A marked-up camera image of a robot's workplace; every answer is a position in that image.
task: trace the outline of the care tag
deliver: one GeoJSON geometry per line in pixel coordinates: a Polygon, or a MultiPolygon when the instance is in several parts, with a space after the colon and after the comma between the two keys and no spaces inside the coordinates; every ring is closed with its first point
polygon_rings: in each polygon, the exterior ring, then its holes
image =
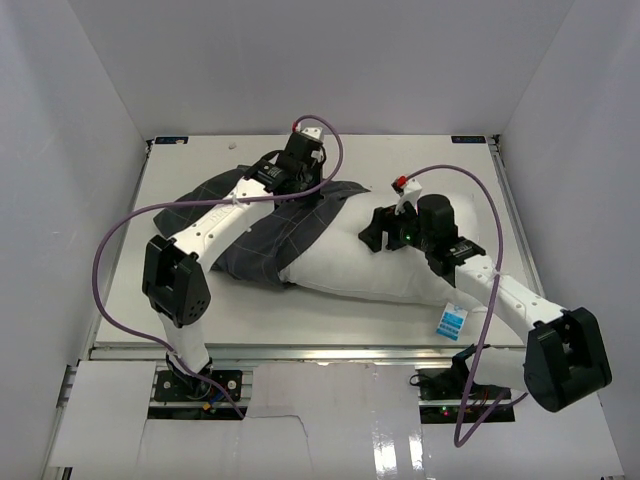
{"type": "Polygon", "coordinates": [[[444,312],[442,313],[442,318],[440,319],[436,333],[451,340],[458,340],[460,330],[462,330],[468,313],[469,312],[462,307],[458,307],[453,303],[447,303],[447,306],[444,307],[444,312]]]}

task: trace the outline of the cable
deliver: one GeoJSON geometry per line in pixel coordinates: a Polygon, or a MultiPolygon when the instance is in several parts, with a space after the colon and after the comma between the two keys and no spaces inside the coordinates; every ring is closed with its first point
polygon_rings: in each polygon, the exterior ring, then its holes
{"type": "MultiPolygon", "coordinates": [[[[495,220],[496,230],[498,233],[498,256],[496,258],[496,275],[493,279],[493,287],[491,288],[491,295],[489,296],[489,302],[487,303],[487,313],[484,318],[484,324],[482,325],[482,331],[480,332],[480,336],[478,337],[478,345],[484,345],[485,340],[487,338],[487,334],[489,333],[489,325],[491,324],[491,317],[493,316],[493,310],[496,305],[496,298],[498,296],[498,285],[500,282],[500,269],[502,268],[502,260],[504,257],[504,233],[502,231],[502,222],[500,221],[500,215],[498,215],[498,209],[496,207],[495,201],[493,200],[493,197],[491,196],[491,193],[489,192],[487,187],[484,185],[484,183],[482,183],[482,180],[480,180],[480,178],[478,178],[475,174],[471,173],[469,170],[466,170],[464,168],[457,167],[455,165],[433,165],[430,167],[421,168],[417,172],[414,172],[411,175],[408,175],[407,180],[411,180],[412,178],[417,177],[418,175],[421,175],[423,173],[427,173],[433,170],[453,170],[471,178],[480,187],[480,190],[482,190],[482,193],[484,193],[484,196],[487,198],[487,201],[489,202],[489,206],[491,207],[491,211],[493,212],[493,218],[495,220]]],[[[453,444],[457,448],[460,448],[465,443],[467,443],[467,441],[471,438],[471,436],[478,429],[478,427],[480,427],[482,422],[484,422],[486,418],[493,413],[493,411],[496,409],[496,407],[502,401],[502,399],[504,399],[507,393],[507,390],[503,390],[502,392],[500,392],[496,397],[496,399],[493,401],[493,403],[489,406],[489,408],[487,408],[482,413],[482,415],[480,415],[480,418],[478,418],[478,420],[476,420],[476,422],[473,425],[471,425],[471,427],[469,428],[467,433],[464,435],[464,437],[460,438],[460,433],[462,431],[462,422],[464,420],[464,412],[467,409],[467,402],[469,401],[471,387],[473,386],[473,379],[476,375],[476,371],[478,370],[478,364],[480,363],[480,355],[482,354],[482,350],[483,350],[482,348],[476,349],[476,353],[473,357],[473,361],[471,362],[471,368],[469,369],[469,376],[467,377],[467,383],[465,383],[464,385],[464,391],[462,393],[462,400],[460,403],[460,409],[458,410],[458,417],[456,419],[456,428],[453,436],[453,444]]],[[[516,405],[517,403],[521,402],[526,396],[527,396],[526,393],[523,394],[520,398],[518,398],[514,402],[511,402],[509,405],[506,405],[505,407],[516,405]]]]}
{"type": "MultiPolygon", "coordinates": [[[[340,138],[340,135],[338,135],[338,132],[336,131],[336,129],[329,122],[327,122],[326,120],[324,120],[321,117],[318,117],[317,115],[303,115],[303,116],[301,116],[293,124],[294,129],[297,127],[298,124],[300,124],[300,122],[302,122],[304,120],[315,120],[316,122],[319,122],[319,123],[323,124],[325,127],[327,127],[327,129],[332,133],[332,135],[336,139],[336,143],[338,144],[338,161],[336,163],[335,168],[329,174],[329,176],[327,178],[325,178],[322,182],[320,182],[318,185],[316,185],[315,187],[310,188],[309,190],[306,190],[304,192],[292,193],[292,194],[288,194],[288,195],[276,195],[276,196],[273,196],[273,197],[239,198],[239,199],[237,199],[237,202],[239,202],[239,203],[249,203],[249,202],[273,202],[273,201],[295,200],[295,199],[302,198],[302,197],[305,197],[307,195],[311,195],[312,193],[317,192],[318,190],[323,188],[325,185],[327,185],[327,183],[329,183],[336,176],[336,174],[338,173],[338,170],[340,170],[340,167],[342,166],[342,161],[343,161],[343,158],[344,158],[344,147],[342,145],[342,140],[340,138]]],[[[166,342],[165,340],[163,340],[163,339],[161,339],[159,337],[150,335],[148,333],[139,332],[137,330],[134,330],[133,328],[129,328],[126,325],[123,325],[122,323],[118,322],[115,318],[113,318],[109,314],[109,312],[107,312],[107,310],[106,310],[106,308],[105,308],[105,306],[104,306],[104,304],[102,302],[102,298],[100,296],[100,288],[98,286],[98,273],[99,273],[99,269],[100,269],[100,259],[102,257],[102,253],[104,252],[104,249],[107,246],[107,243],[109,242],[109,240],[111,239],[113,234],[116,233],[123,225],[125,225],[127,222],[129,222],[132,218],[135,218],[135,217],[137,217],[139,215],[142,215],[143,213],[152,212],[154,210],[161,210],[161,209],[164,209],[164,208],[214,207],[216,205],[229,205],[231,203],[233,203],[233,201],[231,199],[193,200],[193,201],[187,201],[187,202],[165,202],[165,203],[157,203],[155,205],[148,205],[146,207],[142,207],[142,208],[140,208],[138,210],[134,210],[133,212],[129,213],[128,215],[123,217],[121,220],[116,222],[107,231],[105,236],[100,241],[100,244],[98,245],[98,248],[96,249],[96,253],[95,253],[95,256],[93,258],[93,266],[92,266],[92,269],[91,269],[91,290],[92,290],[92,293],[93,293],[93,299],[94,299],[94,301],[96,303],[96,307],[98,307],[98,311],[100,312],[102,317],[107,322],[109,322],[114,327],[122,330],[123,332],[128,333],[129,335],[133,335],[133,336],[138,337],[138,338],[144,338],[145,340],[149,340],[149,341],[155,342],[155,343],[161,345],[162,347],[166,348],[169,351],[169,353],[173,354],[173,358],[176,359],[176,361],[178,362],[180,367],[182,367],[182,369],[187,374],[189,374],[192,377],[197,378],[201,382],[205,382],[205,383],[213,386],[217,390],[221,391],[223,393],[224,397],[229,401],[231,406],[234,408],[236,413],[240,416],[240,418],[244,418],[244,414],[242,413],[242,411],[240,410],[238,405],[233,401],[233,399],[231,398],[229,393],[218,382],[216,382],[215,380],[212,380],[212,379],[207,378],[207,377],[205,377],[203,375],[200,375],[199,373],[196,373],[196,372],[192,371],[186,365],[186,363],[184,363],[184,361],[176,354],[176,351],[173,349],[173,347],[168,342],[166,342]]]]}

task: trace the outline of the purple cable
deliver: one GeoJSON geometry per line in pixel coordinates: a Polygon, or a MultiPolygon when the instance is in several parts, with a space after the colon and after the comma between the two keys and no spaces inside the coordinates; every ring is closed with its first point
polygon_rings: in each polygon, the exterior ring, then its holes
{"type": "MultiPolygon", "coordinates": [[[[491,288],[491,295],[489,296],[489,302],[487,304],[487,314],[484,318],[484,324],[482,325],[482,331],[480,332],[480,336],[478,337],[478,346],[481,347],[484,345],[484,342],[487,338],[487,334],[489,333],[489,325],[491,324],[491,317],[493,316],[493,310],[496,304],[496,297],[498,296],[498,285],[500,282],[500,269],[502,268],[502,259],[504,257],[504,234],[502,232],[502,222],[500,221],[500,216],[498,215],[498,209],[496,208],[496,204],[489,193],[487,187],[482,183],[475,174],[471,173],[469,170],[466,170],[461,167],[456,167],[455,165],[433,165],[431,167],[425,167],[418,170],[415,173],[407,176],[407,180],[410,180],[418,175],[426,172],[430,172],[432,170],[454,170],[456,172],[463,173],[467,177],[471,178],[474,182],[478,184],[482,193],[484,193],[485,197],[489,201],[489,206],[491,207],[491,211],[493,212],[493,218],[496,222],[496,230],[498,231],[498,256],[496,258],[496,276],[493,280],[493,287],[491,288]]],[[[460,409],[458,410],[458,418],[456,419],[456,428],[453,436],[453,444],[460,448],[471,438],[474,432],[480,427],[482,422],[486,420],[486,418],[491,415],[500,401],[506,396],[507,390],[503,390],[498,394],[494,402],[487,408],[480,418],[476,420],[476,422],[469,428],[469,431],[464,435],[464,437],[460,438],[460,432],[462,431],[462,421],[464,420],[464,412],[467,409],[467,402],[469,401],[469,396],[471,394],[471,387],[473,386],[473,379],[476,375],[476,371],[478,370],[478,364],[480,363],[480,355],[482,354],[482,348],[476,349],[476,354],[473,357],[473,362],[471,362],[471,368],[469,369],[469,376],[467,377],[467,382],[464,385],[464,391],[462,393],[462,400],[460,403],[460,409]]],[[[504,408],[511,407],[520,403],[527,394],[521,395],[519,398],[511,402],[509,405],[505,405],[504,408]]]]}
{"type": "MultiPolygon", "coordinates": [[[[329,183],[336,176],[336,174],[338,173],[338,170],[340,170],[340,167],[342,166],[342,160],[344,158],[344,147],[342,145],[342,140],[340,139],[340,135],[338,135],[338,132],[336,131],[336,129],[329,122],[327,122],[326,120],[324,120],[321,117],[318,117],[317,115],[303,115],[303,116],[301,116],[300,118],[298,118],[294,122],[294,124],[293,124],[294,128],[297,125],[299,125],[300,122],[302,122],[304,120],[315,120],[315,121],[323,124],[325,127],[327,127],[327,129],[329,129],[329,131],[335,137],[336,143],[338,144],[338,162],[336,163],[336,167],[333,169],[333,171],[329,174],[329,176],[327,178],[325,178],[318,185],[316,185],[315,187],[310,188],[309,190],[306,190],[304,192],[292,193],[292,194],[288,194],[288,195],[276,195],[276,196],[273,196],[273,197],[239,198],[239,199],[237,199],[238,203],[272,202],[272,201],[275,201],[275,200],[277,200],[277,201],[285,201],[285,200],[295,200],[297,198],[306,197],[307,195],[311,195],[312,193],[315,193],[318,190],[320,190],[321,188],[323,188],[327,183],[329,183]]],[[[223,199],[223,200],[193,200],[193,201],[188,201],[188,202],[157,203],[155,205],[149,205],[149,206],[146,206],[146,207],[142,207],[142,208],[140,208],[138,210],[134,210],[133,212],[129,213],[124,218],[122,218],[121,220],[116,222],[116,224],[113,225],[109,229],[109,231],[107,231],[105,236],[100,241],[100,244],[98,245],[98,248],[96,249],[96,254],[95,254],[94,258],[93,258],[93,267],[91,269],[91,290],[93,292],[93,299],[94,299],[94,301],[96,303],[96,306],[98,307],[98,311],[100,312],[102,317],[107,322],[109,322],[111,325],[113,325],[114,327],[122,330],[123,332],[126,332],[126,333],[128,333],[130,335],[133,335],[135,337],[144,338],[145,340],[150,340],[152,342],[155,342],[155,343],[163,346],[164,348],[166,348],[169,351],[169,353],[176,353],[175,350],[173,349],[173,347],[168,342],[166,342],[165,340],[163,340],[163,339],[161,339],[159,337],[155,337],[153,335],[149,335],[148,333],[139,332],[137,330],[129,328],[126,325],[123,325],[120,322],[118,322],[115,318],[113,318],[109,314],[109,312],[107,312],[107,310],[106,310],[106,308],[105,308],[105,306],[104,306],[104,304],[102,302],[102,298],[100,297],[100,289],[98,287],[98,271],[99,271],[99,268],[100,268],[100,258],[102,257],[102,253],[103,253],[107,243],[109,242],[109,239],[111,239],[111,237],[113,236],[113,234],[116,233],[118,231],[118,229],[120,227],[122,227],[124,224],[126,224],[129,220],[131,220],[132,218],[137,217],[138,215],[142,215],[143,213],[151,212],[153,210],[160,210],[160,209],[163,209],[163,208],[214,207],[216,205],[229,205],[231,203],[233,203],[233,200],[231,200],[231,199],[223,199]]],[[[222,387],[222,385],[220,385],[215,380],[212,380],[210,378],[207,378],[207,377],[205,377],[203,375],[200,375],[200,374],[192,371],[178,355],[174,355],[174,358],[176,359],[178,364],[182,367],[182,369],[186,373],[188,373],[192,377],[197,378],[198,380],[200,380],[202,382],[208,383],[209,385],[211,385],[214,388],[216,388],[219,392],[221,392],[224,395],[224,397],[227,399],[227,401],[231,404],[231,406],[234,408],[234,410],[238,413],[240,418],[244,418],[244,414],[242,413],[242,411],[240,410],[240,408],[238,407],[236,402],[233,401],[233,399],[231,398],[229,393],[227,393],[227,391],[222,387]]]]}

